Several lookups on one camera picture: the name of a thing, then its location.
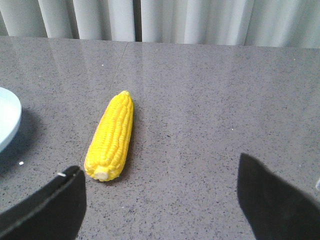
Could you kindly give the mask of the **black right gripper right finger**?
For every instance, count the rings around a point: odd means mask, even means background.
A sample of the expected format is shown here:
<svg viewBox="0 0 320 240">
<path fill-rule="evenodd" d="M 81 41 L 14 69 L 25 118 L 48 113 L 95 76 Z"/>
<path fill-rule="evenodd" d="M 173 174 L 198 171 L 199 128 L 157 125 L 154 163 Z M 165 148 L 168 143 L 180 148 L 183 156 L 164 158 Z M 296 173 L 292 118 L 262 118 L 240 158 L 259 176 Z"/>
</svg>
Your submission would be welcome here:
<svg viewBox="0 0 320 240">
<path fill-rule="evenodd" d="M 242 153 L 237 198 L 257 240 L 318 240 L 320 203 Z"/>
</svg>

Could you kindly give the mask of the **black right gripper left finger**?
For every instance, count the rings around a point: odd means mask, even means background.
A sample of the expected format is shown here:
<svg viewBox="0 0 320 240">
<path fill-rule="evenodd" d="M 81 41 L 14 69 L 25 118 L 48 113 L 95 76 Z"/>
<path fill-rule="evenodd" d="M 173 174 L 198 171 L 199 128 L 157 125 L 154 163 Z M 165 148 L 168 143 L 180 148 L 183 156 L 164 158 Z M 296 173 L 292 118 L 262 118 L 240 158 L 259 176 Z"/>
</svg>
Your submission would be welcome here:
<svg viewBox="0 0 320 240">
<path fill-rule="evenodd" d="M 87 209 L 86 180 L 78 166 L 0 215 L 2 240 L 74 240 Z"/>
</svg>

